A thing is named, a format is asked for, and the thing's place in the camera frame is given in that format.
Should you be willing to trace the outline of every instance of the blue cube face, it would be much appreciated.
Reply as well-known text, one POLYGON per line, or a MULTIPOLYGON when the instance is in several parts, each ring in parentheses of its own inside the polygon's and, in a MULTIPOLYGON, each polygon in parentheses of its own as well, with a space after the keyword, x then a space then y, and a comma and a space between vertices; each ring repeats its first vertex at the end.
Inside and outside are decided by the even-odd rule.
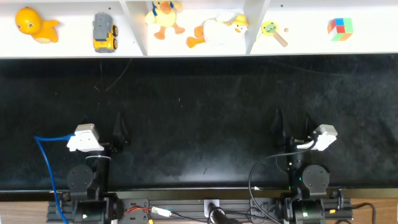
POLYGON ((343 18, 336 19, 336 26, 343 26, 343 25, 344 25, 343 18))

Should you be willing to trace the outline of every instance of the wooden floor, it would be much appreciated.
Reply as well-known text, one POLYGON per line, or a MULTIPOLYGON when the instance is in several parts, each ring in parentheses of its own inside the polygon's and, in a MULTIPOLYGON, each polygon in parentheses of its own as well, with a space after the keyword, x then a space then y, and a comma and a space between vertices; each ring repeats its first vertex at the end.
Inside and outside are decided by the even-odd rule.
MULTIPOLYGON (((398 198, 387 199, 352 199, 353 205, 370 202, 377 210, 376 223, 398 223, 398 198)), ((47 214, 47 202, 0 202, 0 224, 44 224, 47 214)), ((354 210, 352 224, 371 224, 372 209, 369 206, 354 210)), ((170 222, 155 222, 155 224, 170 224, 170 222)), ((196 224, 195 222, 180 222, 178 224, 196 224)))

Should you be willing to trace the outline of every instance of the blue cable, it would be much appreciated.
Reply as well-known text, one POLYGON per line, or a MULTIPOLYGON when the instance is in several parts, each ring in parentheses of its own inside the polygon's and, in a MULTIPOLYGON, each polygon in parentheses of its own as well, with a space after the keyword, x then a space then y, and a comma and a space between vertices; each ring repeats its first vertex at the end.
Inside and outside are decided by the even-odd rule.
POLYGON ((57 195, 57 189, 55 188, 54 176, 52 175, 52 171, 51 171, 51 166, 50 166, 49 160, 47 159, 47 155, 45 154, 44 148, 43 148, 42 144, 40 143, 40 141, 69 141, 70 137, 72 137, 72 136, 74 136, 74 134, 69 134, 67 136, 59 137, 59 138, 42 138, 42 137, 34 136, 37 144, 39 145, 40 150, 42 151, 45 163, 47 164, 47 167, 49 168, 52 190, 54 191, 55 204, 57 205, 58 213, 60 214, 60 216, 65 224, 69 224, 69 223, 68 223, 68 220, 63 215, 63 212, 61 210, 60 201, 58 200, 58 195, 57 195))

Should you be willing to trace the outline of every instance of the metal bracket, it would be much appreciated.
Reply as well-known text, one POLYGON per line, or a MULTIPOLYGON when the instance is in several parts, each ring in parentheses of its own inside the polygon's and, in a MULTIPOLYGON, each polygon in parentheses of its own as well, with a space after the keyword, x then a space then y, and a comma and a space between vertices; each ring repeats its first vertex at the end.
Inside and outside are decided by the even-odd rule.
MULTIPOLYGON (((276 215, 275 215, 275 210, 273 210, 272 206, 275 205, 275 199, 274 198, 255 198, 256 202, 261 206, 261 208, 268 212, 268 210, 270 210, 268 212, 268 214, 274 218, 277 219, 276 215)), ((250 215, 255 215, 255 216, 259 216, 259 217, 264 217, 264 219, 260 219, 260 218, 251 218, 251 221, 254 223, 264 223, 264 222, 272 222, 271 220, 268 220, 266 218, 266 216, 260 211, 258 210, 258 208, 256 207, 256 204, 253 202, 252 199, 250 199, 250 215)))
POLYGON ((213 203, 216 205, 216 207, 220 206, 220 200, 219 199, 204 199, 203 201, 203 211, 205 213, 205 217, 209 217, 209 204, 213 203))
MULTIPOLYGON (((122 199, 124 211, 134 206, 149 208, 148 199, 122 199)), ((119 224, 146 224, 148 222, 148 214, 144 210, 136 210, 127 213, 120 220, 119 224)))

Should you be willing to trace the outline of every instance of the orange beak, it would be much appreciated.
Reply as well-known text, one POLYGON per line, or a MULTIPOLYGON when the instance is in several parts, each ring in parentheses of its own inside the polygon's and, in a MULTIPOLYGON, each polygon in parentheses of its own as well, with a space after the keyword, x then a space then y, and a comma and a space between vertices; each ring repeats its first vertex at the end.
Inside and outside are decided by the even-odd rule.
POLYGON ((165 14, 169 14, 172 10, 172 7, 170 6, 170 2, 168 2, 168 1, 162 2, 162 4, 160 4, 160 10, 162 10, 162 12, 165 14))

